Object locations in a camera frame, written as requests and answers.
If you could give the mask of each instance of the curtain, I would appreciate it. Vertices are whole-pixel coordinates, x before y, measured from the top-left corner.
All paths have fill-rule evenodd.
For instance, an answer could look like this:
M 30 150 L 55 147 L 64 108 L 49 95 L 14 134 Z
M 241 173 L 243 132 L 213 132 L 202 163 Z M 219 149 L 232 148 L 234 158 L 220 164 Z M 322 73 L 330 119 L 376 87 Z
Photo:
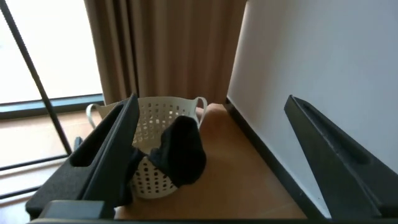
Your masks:
M 105 101 L 226 99 L 246 0 L 86 0 Z

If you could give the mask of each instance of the wall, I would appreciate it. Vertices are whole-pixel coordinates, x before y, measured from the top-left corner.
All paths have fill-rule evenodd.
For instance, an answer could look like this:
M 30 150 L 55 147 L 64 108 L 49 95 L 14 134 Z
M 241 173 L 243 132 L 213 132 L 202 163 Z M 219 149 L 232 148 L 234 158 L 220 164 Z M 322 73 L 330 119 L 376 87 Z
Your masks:
M 284 113 L 307 100 L 398 172 L 398 1 L 249 0 L 228 98 L 326 217 Z

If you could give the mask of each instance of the wooden floor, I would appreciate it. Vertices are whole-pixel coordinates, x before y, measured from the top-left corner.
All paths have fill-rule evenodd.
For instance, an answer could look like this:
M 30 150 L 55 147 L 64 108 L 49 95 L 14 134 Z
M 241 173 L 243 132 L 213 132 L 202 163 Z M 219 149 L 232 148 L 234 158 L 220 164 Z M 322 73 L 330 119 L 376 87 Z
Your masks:
M 63 114 L 60 120 L 70 142 L 91 131 L 84 112 Z M 0 166 L 63 153 L 46 117 L 1 122 L 0 134 L 6 142 Z M 208 108 L 201 138 L 208 162 L 196 183 L 164 198 L 136 198 L 132 205 L 117 208 L 115 218 L 305 218 L 221 105 Z M 0 172 L 0 194 L 41 184 L 60 162 Z M 31 195 L 0 200 L 0 223 L 28 222 L 24 204 Z

